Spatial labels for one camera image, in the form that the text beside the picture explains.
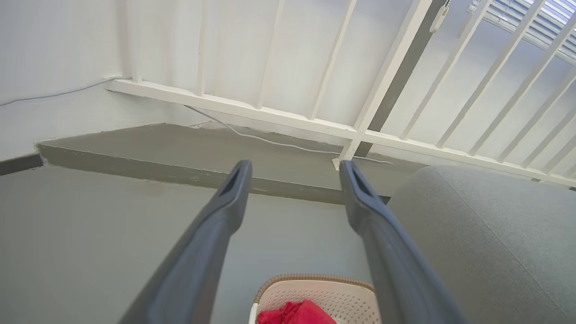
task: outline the red cloth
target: red cloth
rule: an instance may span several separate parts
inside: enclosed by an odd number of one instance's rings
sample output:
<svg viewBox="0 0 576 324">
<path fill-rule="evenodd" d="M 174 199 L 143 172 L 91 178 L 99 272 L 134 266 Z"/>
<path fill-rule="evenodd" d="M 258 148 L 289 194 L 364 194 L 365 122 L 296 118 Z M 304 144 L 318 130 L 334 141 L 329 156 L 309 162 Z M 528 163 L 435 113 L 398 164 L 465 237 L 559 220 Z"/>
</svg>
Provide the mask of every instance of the red cloth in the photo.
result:
<svg viewBox="0 0 576 324">
<path fill-rule="evenodd" d="M 304 300 L 302 303 L 288 302 L 283 308 L 263 311 L 258 315 L 258 324 L 335 324 L 322 308 Z"/>
</svg>

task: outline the laundry basket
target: laundry basket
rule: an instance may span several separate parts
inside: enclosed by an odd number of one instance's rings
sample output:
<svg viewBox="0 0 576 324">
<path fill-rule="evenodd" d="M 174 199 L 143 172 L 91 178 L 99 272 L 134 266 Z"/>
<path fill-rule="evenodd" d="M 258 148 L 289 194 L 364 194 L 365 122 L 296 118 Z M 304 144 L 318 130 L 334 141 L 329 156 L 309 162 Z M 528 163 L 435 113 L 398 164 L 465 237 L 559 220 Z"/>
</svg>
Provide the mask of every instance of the laundry basket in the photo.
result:
<svg viewBox="0 0 576 324">
<path fill-rule="evenodd" d="M 324 274 L 283 274 L 266 281 L 254 298 L 248 324 L 286 302 L 311 300 L 338 324 L 380 324 L 374 288 L 367 282 Z"/>
</svg>

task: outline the sofa seam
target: sofa seam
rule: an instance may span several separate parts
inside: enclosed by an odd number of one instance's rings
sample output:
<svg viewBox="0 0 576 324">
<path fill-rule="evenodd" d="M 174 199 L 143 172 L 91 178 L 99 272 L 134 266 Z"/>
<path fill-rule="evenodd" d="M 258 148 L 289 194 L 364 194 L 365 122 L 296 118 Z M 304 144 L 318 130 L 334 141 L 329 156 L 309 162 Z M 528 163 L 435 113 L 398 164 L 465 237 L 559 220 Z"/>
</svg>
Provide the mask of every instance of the sofa seam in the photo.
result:
<svg viewBox="0 0 576 324">
<path fill-rule="evenodd" d="M 496 235 L 496 233 L 494 233 L 494 231 L 484 222 L 484 220 L 476 213 L 476 211 L 472 209 L 472 207 L 470 207 L 468 202 L 458 193 L 458 191 L 456 191 L 456 189 L 452 187 L 452 185 L 448 181 L 446 181 L 446 179 L 444 179 L 444 177 L 440 174 L 440 172 L 438 172 L 436 167 L 434 167 L 434 172 L 436 172 L 436 174 L 442 179 L 442 181 L 444 181 L 444 183 L 446 183 L 446 185 L 460 198 L 460 200 L 462 201 L 462 203 L 464 203 L 466 208 L 469 211 L 471 211 L 480 220 L 480 222 L 482 222 L 484 227 L 486 227 L 490 231 L 490 233 L 492 233 L 492 235 L 496 238 L 496 240 L 498 240 L 498 243 L 500 243 L 500 245 L 504 247 L 504 249 L 512 256 L 512 258 L 514 258 L 514 260 L 520 265 L 522 270 L 536 284 L 538 289 L 544 294 L 544 296 L 548 298 L 548 300 L 552 303 L 552 305 L 554 305 L 554 307 L 556 307 L 556 309 L 558 309 L 558 311 L 560 311 L 560 313 L 562 313 L 563 316 L 566 316 L 564 310 L 559 305 L 556 304 L 556 302 L 554 301 L 554 299 L 552 299 L 552 297 L 548 294 L 548 292 L 544 288 L 542 288 L 542 286 L 538 283 L 538 281 L 536 281 L 536 279 L 534 279 L 532 274 L 526 269 L 526 266 L 522 262 L 520 262 L 520 260 L 518 260 L 518 258 L 510 251 L 510 249 L 508 249 L 508 247 L 500 240 L 498 235 Z"/>
</svg>

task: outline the white venetian blind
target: white venetian blind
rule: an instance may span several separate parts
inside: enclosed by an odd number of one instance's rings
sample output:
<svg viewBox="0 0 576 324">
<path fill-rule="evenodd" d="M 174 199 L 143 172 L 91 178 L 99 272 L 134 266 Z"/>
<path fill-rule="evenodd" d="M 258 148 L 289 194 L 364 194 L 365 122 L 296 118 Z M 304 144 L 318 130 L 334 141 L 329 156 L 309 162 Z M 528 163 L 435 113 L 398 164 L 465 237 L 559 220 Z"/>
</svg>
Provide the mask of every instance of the white venetian blind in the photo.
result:
<svg viewBox="0 0 576 324">
<path fill-rule="evenodd" d="M 476 9 L 479 0 L 473 0 L 469 12 Z M 533 0 L 493 0 L 484 19 L 509 32 L 514 32 Z M 524 39 L 546 49 L 576 10 L 573 0 L 549 0 L 534 19 Z M 576 37 L 574 31 L 557 53 L 566 62 L 576 65 Z"/>
</svg>

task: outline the electrical cord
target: electrical cord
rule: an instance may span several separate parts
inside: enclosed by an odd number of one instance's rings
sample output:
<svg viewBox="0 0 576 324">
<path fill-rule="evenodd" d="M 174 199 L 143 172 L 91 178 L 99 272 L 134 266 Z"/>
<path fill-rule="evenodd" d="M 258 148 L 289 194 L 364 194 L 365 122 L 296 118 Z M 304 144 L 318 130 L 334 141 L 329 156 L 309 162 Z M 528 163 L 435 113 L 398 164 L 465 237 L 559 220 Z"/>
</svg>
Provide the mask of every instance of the electrical cord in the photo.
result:
<svg viewBox="0 0 576 324">
<path fill-rule="evenodd" d="M 69 94 L 74 93 L 74 92 L 78 92 L 78 91 L 90 89 L 90 88 L 92 88 L 92 87 L 95 87 L 95 86 L 97 86 L 97 85 L 106 83 L 106 82 L 108 82 L 108 81 L 112 81 L 112 80 L 126 80 L 126 79 L 130 79 L 130 78 L 128 78 L 128 77 L 111 77 L 111 78 L 107 78 L 107 79 L 105 79 L 105 80 L 96 82 L 96 83 L 94 83 L 94 84 L 90 84 L 90 85 L 85 86 L 85 87 L 80 88 L 80 89 L 76 89 L 76 90 L 72 90 L 72 91 L 67 91 L 67 92 L 62 92 L 62 93 L 57 93 L 57 94 L 55 94 L 55 95 L 45 95 L 45 96 L 40 96 L 40 97 L 22 98 L 22 99 L 16 99 L 16 100 L 12 100 L 12 101 L 7 101 L 7 102 L 5 102 L 5 103 L 0 104 L 0 107 L 8 106 L 9 104 L 13 104 L 13 103 L 16 103 L 16 102 L 18 102 L 18 101 L 27 101 L 27 100 L 35 100 L 35 99 L 46 99 L 46 98 L 63 96 L 63 95 L 69 95 Z"/>
<path fill-rule="evenodd" d="M 300 149 L 300 150 L 305 150 L 305 151 L 307 151 L 307 152 L 340 155 L 340 153 L 338 153 L 338 152 L 330 152 L 330 151 L 326 151 L 326 150 L 311 150 L 311 149 L 307 149 L 307 148 L 302 148 L 302 147 L 297 146 L 297 145 L 272 142 L 272 141 L 269 141 L 269 140 L 267 140 L 267 139 L 265 139 L 265 138 L 262 138 L 262 137 L 258 137 L 258 136 L 254 136 L 254 135 L 249 135 L 249 134 L 243 134 L 243 133 L 235 130 L 234 128 L 232 128 L 232 127 L 231 127 L 230 125 L 228 125 L 227 123 L 219 120 L 218 118 L 216 118 L 216 117 L 214 117 L 214 116 L 211 116 L 211 115 L 209 115 L 209 114 L 201 111 L 201 110 L 198 109 L 198 108 L 195 108 L 195 107 L 192 107 L 192 106 L 188 106 L 188 105 L 183 105 L 183 106 L 185 106 L 185 107 L 187 107 L 187 108 L 190 108 L 190 109 L 194 110 L 195 112 L 197 112 L 197 113 L 199 113 L 199 114 L 201 114 L 201 115 L 204 115 L 204 116 L 206 116 L 206 117 L 214 120 L 215 122 L 218 122 L 218 123 L 224 125 L 224 127 L 226 127 L 227 129 L 233 131 L 234 133 L 236 133 L 236 135 L 239 135 L 239 136 L 249 137 L 249 138 L 255 138 L 255 139 L 257 139 L 257 140 L 261 140 L 261 141 L 266 142 L 266 143 L 270 143 L 270 144 L 274 144 L 274 145 L 280 145 L 280 146 L 285 146 L 285 147 L 288 147 L 288 148 L 296 148 L 296 149 Z M 354 159 L 360 159 L 360 160 L 366 160 L 366 161 L 372 161 L 372 162 L 376 162 L 376 163 L 393 164 L 393 163 L 390 162 L 390 161 L 380 161 L 380 160 L 375 160 L 375 159 L 371 159 L 371 158 L 369 158 L 369 157 L 363 157 L 363 156 L 353 156 L 353 158 L 354 158 Z"/>
</svg>

